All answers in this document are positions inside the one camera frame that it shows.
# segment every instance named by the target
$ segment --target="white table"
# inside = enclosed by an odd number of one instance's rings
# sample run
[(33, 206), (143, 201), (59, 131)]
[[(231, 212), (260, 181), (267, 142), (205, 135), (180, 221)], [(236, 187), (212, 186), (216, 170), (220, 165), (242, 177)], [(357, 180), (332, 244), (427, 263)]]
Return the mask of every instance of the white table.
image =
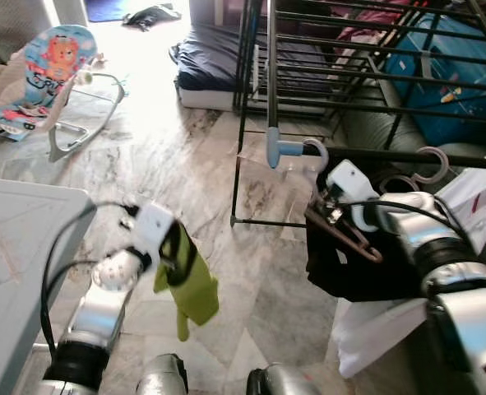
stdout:
[[(39, 331), (44, 264), (61, 226), (92, 204), (86, 192), (0, 180), (0, 395), (11, 393)], [(51, 271), (68, 263), (92, 220), (66, 232)]]

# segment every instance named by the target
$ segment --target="baby bouncer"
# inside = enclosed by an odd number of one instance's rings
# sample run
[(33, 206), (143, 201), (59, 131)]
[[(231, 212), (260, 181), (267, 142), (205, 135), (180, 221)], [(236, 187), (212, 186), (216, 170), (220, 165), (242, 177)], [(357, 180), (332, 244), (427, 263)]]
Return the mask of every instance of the baby bouncer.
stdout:
[[(104, 73), (92, 73), (92, 76), (111, 78), (118, 87), (116, 97), (73, 90), (77, 73), (96, 54), (95, 38), (85, 27), (64, 25), (46, 30), (12, 55), (0, 74), (0, 135), (20, 141), (30, 132), (48, 132), (51, 162), (95, 137), (124, 97), (124, 89), (117, 78)], [(95, 130), (58, 121), (72, 91), (112, 103)], [(60, 128), (78, 137), (59, 146), (56, 132)]]

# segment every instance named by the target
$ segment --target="black metal rack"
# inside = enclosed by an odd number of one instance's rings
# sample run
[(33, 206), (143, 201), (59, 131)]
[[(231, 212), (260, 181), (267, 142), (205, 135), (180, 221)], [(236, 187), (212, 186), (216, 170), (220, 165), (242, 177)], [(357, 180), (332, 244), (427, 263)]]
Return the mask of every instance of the black metal rack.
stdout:
[[(432, 78), (427, 69), (423, 67), (430, 58), (442, 59), (445, 61), (477, 63), (486, 66), (486, 58), (471, 58), (465, 56), (456, 56), (445, 53), (433, 52), (430, 45), (434, 35), (445, 35), (456, 37), (460, 40), (475, 40), (486, 43), (486, 18), (481, 12), (476, 0), (468, 0), (467, 11), (451, 11), (445, 8), (446, 2), (433, 2), (428, 7), (426, 3), (419, 2), (419, 5), (396, 5), (373, 0), (353, 0), (350, 2), (343, 1), (325, 1), (302, 0), (302, 3), (308, 6), (320, 7), (321, 5), (342, 6), (357, 10), (372, 10), (397, 13), (399, 16), (391, 23), (378, 23), (371, 21), (357, 21), (338, 16), (314, 15), (306, 12), (287, 12), (276, 9), (276, 1), (268, 0), (267, 15), (267, 44), (264, 48), (259, 48), (258, 56), (254, 53), (254, 44), (258, 35), (264, 34), (260, 29), (260, 15), (262, 9), (262, 0), (246, 0), (245, 8), (240, 30), (240, 44), (237, 66), (237, 90), (234, 94), (234, 108), (239, 111), (241, 123), (239, 125), (238, 153), (243, 148), (243, 139), (245, 133), (245, 121), (248, 112), (261, 112), (263, 104), (266, 105), (266, 114), (268, 119), (268, 128), (278, 128), (279, 118), (284, 116), (294, 116), (302, 118), (325, 119), (330, 122), (333, 117), (339, 115), (343, 110), (358, 110), (375, 113), (386, 113), (394, 116), (391, 125), (391, 131), (385, 142), (385, 150), (391, 146), (396, 129), (405, 114), (427, 115), (434, 117), (464, 119), (466, 122), (486, 124), (486, 117), (473, 114), (453, 114), (442, 108), (410, 108), (407, 102), (417, 84), (427, 86), (448, 86), (454, 88), (471, 89), (478, 92), (485, 92), (486, 85), (472, 83), (468, 81), (449, 81), (444, 79)], [(433, 14), (433, 22), (430, 28), (417, 27), (416, 23), (420, 18), (428, 14)], [(439, 30), (438, 22), (442, 16), (452, 16), (462, 21), (472, 21), (474, 25), (479, 26), (481, 35), (458, 33), (447, 30)], [(339, 28), (354, 27), (367, 30), (376, 30), (383, 32), (382, 37), (375, 44), (356, 43), (331, 39), (327, 37), (315, 37), (311, 35), (286, 34), (277, 31), (277, 24), (280, 21), (305, 22), (316, 26), (337, 26)], [(397, 48), (397, 44), (405, 37), (408, 32), (419, 32), (426, 34), (426, 39), (421, 50), (408, 50)], [(305, 44), (307, 48), (319, 48), (327, 64), (322, 64), (313, 59), (299, 60), (291, 62), (283, 56), (284, 53), (295, 52), (310, 56), (310, 50), (292, 50), (280, 48), (281, 43)], [(342, 54), (333, 52), (335, 49), (352, 49), (352, 54)], [(397, 76), (383, 71), (383, 64), (391, 55), (410, 55), (414, 58), (416, 69), (412, 76)], [(336, 66), (337, 59), (346, 60)], [(252, 76), (259, 76), (257, 88), (251, 84)], [(302, 73), (301, 77), (292, 77), (290, 73)], [(368, 89), (376, 90), (378, 95), (374, 97), (365, 96), (362, 99), (370, 100), (367, 104), (358, 104), (351, 102), (356, 90), (361, 86), (365, 87), (366, 80), (374, 82), (368, 85)], [(304, 86), (303, 82), (317, 81), (317, 89), (311, 86)], [(392, 81), (405, 81), (409, 85), (403, 97), (394, 95)], [(266, 100), (255, 100), (254, 95), (264, 95)], [(370, 156), (369, 151), (363, 150), (344, 150), (339, 148), (329, 148), (334, 156), (343, 156), (341, 152), (347, 153), (346, 157), (353, 159), (355, 157)], [(299, 152), (304, 155), (313, 155), (313, 150), (308, 147), (302, 147)], [(401, 160), (400, 154), (389, 151), (377, 151), (377, 158), (380, 160)], [(405, 161), (424, 162), (424, 158), (417, 154), (406, 154)], [(450, 163), (453, 165), (462, 165), (469, 167), (486, 168), (486, 160), (475, 160), (464, 157), (451, 157)], [(234, 196), (232, 205), (231, 225), (237, 222), (256, 223), (263, 225), (291, 225), (303, 226), (303, 224), (291, 224), (274, 221), (260, 221), (253, 219), (239, 219), (236, 217), (236, 204), (238, 193), (238, 177), (240, 171), (240, 159), (237, 159), (236, 171), (234, 178)]]

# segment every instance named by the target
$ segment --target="white plastic bag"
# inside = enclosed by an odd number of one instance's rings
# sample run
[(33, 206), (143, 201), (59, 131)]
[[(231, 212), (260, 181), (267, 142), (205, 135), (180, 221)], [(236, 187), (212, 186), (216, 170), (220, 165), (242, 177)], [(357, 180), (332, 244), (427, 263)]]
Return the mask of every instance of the white plastic bag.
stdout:
[(437, 195), (446, 201), (480, 253), (486, 244), (486, 169), (465, 169)]

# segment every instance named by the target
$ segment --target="drying rack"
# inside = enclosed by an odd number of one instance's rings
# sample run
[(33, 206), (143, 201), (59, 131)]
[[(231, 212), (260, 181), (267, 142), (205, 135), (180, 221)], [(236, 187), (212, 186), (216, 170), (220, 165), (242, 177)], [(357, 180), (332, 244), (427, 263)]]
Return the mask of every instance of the drying rack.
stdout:
[[(371, 21), (357, 21), (345, 19), (338, 16), (321, 16), (310, 13), (285, 12), (276, 9), (275, 0), (268, 0), (267, 11), (267, 46), (266, 48), (255, 48), (256, 38), (261, 35), (259, 31), (260, 21), (262, 21), (261, 9), (262, 0), (246, 0), (243, 9), (242, 21), (240, 26), (240, 43), (238, 53), (238, 64), (236, 70), (237, 88), (234, 94), (234, 109), (241, 117), (238, 134), (238, 154), (243, 149), (246, 118), (249, 112), (262, 112), (262, 103), (266, 104), (267, 126), (266, 131), (266, 155), (268, 164), (273, 169), (278, 165), (281, 156), (301, 156), (319, 155), (311, 146), (302, 142), (292, 142), (281, 139), (279, 130), (279, 118), (294, 116), (296, 118), (319, 118), (331, 123), (337, 115), (340, 116), (343, 110), (358, 110), (376, 113), (386, 113), (393, 115), (391, 131), (385, 141), (385, 151), (353, 150), (347, 148), (329, 147), (331, 156), (347, 159), (374, 159), (388, 160), (392, 162), (412, 162), (412, 163), (435, 163), (435, 159), (420, 154), (389, 152), (391, 142), (396, 134), (402, 117), (406, 114), (427, 115), (434, 117), (445, 117), (464, 119), (466, 122), (481, 123), (486, 125), (486, 118), (473, 114), (452, 114), (441, 109), (410, 108), (407, 101), (417, 84), (448, 86), (452, 89), (457, 87), (486, 92), (486, 85), (465, 81), (448, 81), (432, 78), (427, 73), (427, 61), (430, 58), (439, 58), (446, 61), (476, 63), (486, 67), (486, 58), (469, 58), (464, 56), (449, 55), (433, 52), (429, 50), (434, 35), (445, 35), (456, 37), (463, 40), (476, 40), (486, 43), (486, 18), (479, 8), (476, 0), (466, 2), (467, 12), (454, 12), (445, 9), (445, 2), (416, 2), (414, 5), (396, 5), (373, 0), (353, 0), (343, 1), (318, 1), (301, 0), (302, 3), (314, 6), (342, 6), (354, 10), (372, 10), (397, 13), (399, 16), (392, 24), (376, 23)], [(416, 23), (420, 18), (428, 14), (433, 14), (433, 23), (430, 28), (417, 27)], [(458, 33), (446, 30), (439, 30), (437, 24), (442, 16), (452, 16), (463, 21), (472, 21), (480, 29), (481, 35)], [(355, 27), (368, 30), (383, 32), (381, 39), (376, 44), (356, 43), (337, 39), (328, 39), (306, 35), (293, 35), (280, 33), (277, 31), (278, 21), (298, 21), (320, 26), (339, 26)], [(426, 34), (426, 39), (421, 50), (399, 49), (397, 44), (405, 37), (408, 32), (419, 32)], [(352, 54), (336, 54), (331, 51), (322, 52), (325, 54), (330, 65), (316, 65), (313, 60), (304, 62), (296, 60), (290, 63), (278, 54), (280, 43), (298, 43), (318, 46), (323, 49), (352, 49)], [(414, 57), (416, 69), (412, 76), (397, 76), (385, 73), (383, 63), (392, 54), (410, 55)], [(334, 61), (338, 58), (345, 58), (346, 63), (335, 67)], [(290, 78), (285, 72), (302, 72), (304, 75), (314, 75), (317, 80), (325, 86), (328, 91), (322, 94), (321, 90), (310, 90), (307, 87), (299, 88), (288, 83)], [(358, 104), (351, 102), (354, 92), (369, 79), (374, 84), (370, 84), (369, 89), (377, 90), (378, 95), (370, 99), (372, 103)], [(403, 97), (394, 94), (392, 82), (404, 81), (409, 83)], [(255, 100), (254, 96), (258, 93), (260, 97), (266, 99)], [(311, 112), (306, 109), (323, 108), (326, 111)], [(476, 167), (486, 169), (485, 159), (475, 159), (464, 156), (449, 156), (450, 164), (465, 167)], [(234, 194), (232, 201), (232, 212), (230, 224), (250, 223), (261, 225), (281, 225), (304, 227), (304, 224), (289, 223), (283, 221), (262, 221), (259, 219), (242, 219), (236, 216), (236, 205), (238, 195), (238, 182), (241, 161), (239, 156), (236, 160), (236, 170), (234, 176)]]

